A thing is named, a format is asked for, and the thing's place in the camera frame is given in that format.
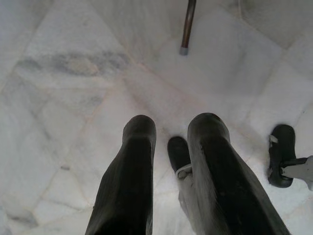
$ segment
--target shoe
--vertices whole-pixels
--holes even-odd
[[[186,140],[182,137],[172,137],[167,144],[167,152],[172,169],[179,179],[185,178],[192,172],[189,149]]]

